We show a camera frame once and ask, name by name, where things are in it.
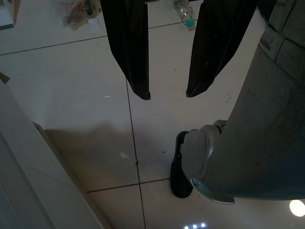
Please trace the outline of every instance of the plastic bag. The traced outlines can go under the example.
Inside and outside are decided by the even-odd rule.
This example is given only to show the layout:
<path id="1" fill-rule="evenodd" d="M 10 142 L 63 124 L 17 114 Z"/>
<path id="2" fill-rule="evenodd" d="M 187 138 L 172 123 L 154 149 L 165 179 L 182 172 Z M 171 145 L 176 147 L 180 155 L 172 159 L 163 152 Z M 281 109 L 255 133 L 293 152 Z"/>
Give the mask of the plastic bag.
<path id="1" fill-rule="evenodd" d="M 77 30 L 101 12 L 98 0 L 53 0 L 52 7 L 54 16 L 60 17 L 63 26 L 72 30 Z"/>

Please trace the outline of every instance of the white floor tile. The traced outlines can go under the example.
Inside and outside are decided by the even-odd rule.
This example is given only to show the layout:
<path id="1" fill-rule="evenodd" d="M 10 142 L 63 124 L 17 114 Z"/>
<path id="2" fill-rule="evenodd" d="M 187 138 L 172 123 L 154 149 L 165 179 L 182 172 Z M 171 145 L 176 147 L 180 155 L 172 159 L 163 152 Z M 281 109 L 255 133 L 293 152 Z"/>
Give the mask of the white floor tile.
<path id="1" fill-rule="evenodd" d="M 196 19 L 202 1 L 199 0 L 192 3 Z M 100 32 L 91 34 L 87 24 L 82 25 L 76 31 L 64 27 L 61 17 L 56 11 L 56 2 L 58 0 L 21 0 L 19 8 L 17 7 L 19 10 L 15 27 L 0 31 L 0 54 L 20 52 L 107 35 L 102 12 L 97 17 L 101 27 Z M 178 14 L 172 7 L 170 0 L 148 3 L 148 14 L 149 27 L 180 22 Z"/>
<path id="2" fill-rule="evenodd" d="M 301 229 L 304 218 L 295 217 L 289 201 L 259 201 L 236 198 L 234 205 L 216 204 L 193 190 L 185 199 L 175 197 L 169 181 L 141 185 L 147 229 Z"/>
<path id="3" fill-rule="evenodd" d="M 86 191 L 138 182 L 125 76 L 107 37 L 0 56 L 0 71 Z"/>
<path id="4" fill-rule="evenodd" d="M 144 101 L 130 93 L 141 181 L 169 177 L 179 132 L 228 119 L 263 32 L 264 23 L 256 12 L 235 56 L 208 91 L 187 98 L 194 31 L 188 31 L 183 24 L 150 29 L 152 99 Z"/>
<path id="5" fill-rule="evenodd" d="M 144 229 L 139 186 L 89 193 L 112 229 Z"/>

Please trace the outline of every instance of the led light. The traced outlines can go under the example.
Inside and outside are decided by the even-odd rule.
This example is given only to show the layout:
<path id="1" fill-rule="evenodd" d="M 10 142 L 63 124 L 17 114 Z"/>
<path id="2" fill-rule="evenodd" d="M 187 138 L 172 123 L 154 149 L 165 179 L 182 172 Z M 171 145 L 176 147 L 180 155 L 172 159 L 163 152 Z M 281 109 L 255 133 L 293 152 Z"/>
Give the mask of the led light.
<path id="1" fill-rule="evenodd" d="M 291 200 L 289 208 L 295 216 L 302 217 L 305 215 L 305 205 L 300 200 Z"/>

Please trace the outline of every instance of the tile floor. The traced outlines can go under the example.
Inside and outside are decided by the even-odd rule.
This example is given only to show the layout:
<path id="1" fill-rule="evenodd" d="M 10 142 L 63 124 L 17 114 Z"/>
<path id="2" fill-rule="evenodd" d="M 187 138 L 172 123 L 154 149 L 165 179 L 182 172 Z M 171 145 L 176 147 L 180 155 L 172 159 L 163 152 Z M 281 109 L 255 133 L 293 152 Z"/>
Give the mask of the tile floor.
<path id="1" fill-rule="evenodd" d="M 196 16 L 201 2 L 193 2 Z M 185 97 L 194 31 L 179 23 L 169 0 L 149 3 L 148 13 L 150 101 L 126 84 L 102 14 L 99 33 L 87 25 L 70 31 L 49 0 L 21 1 L 15 28 L 0 31 L 0 72 L 114 229 L 304 228 L 287 201 L 224 206 L 196 191 L 178 199 L 169 189 L 176 135 L 229 117 L 264 32 L 259 13 L 234 58 L 195 98 Z"/>

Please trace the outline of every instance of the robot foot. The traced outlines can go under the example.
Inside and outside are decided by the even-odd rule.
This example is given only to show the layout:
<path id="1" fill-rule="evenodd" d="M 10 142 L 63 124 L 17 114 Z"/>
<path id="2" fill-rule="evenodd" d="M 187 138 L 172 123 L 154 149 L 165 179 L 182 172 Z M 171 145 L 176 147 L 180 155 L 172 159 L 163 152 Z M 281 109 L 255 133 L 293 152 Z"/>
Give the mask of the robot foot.
<path id="1" fill-rule="evenodd" d="M 188 197 L 193 190 L 193 186 L 188 181 L 182 170 L 182 156 L 180 153 L 180 146 L 187 133 L 188 131 L 182 131 L 176 137 L 176 152 L 171 165 L 170 186 L 172 193 L 179 198 Z"/>

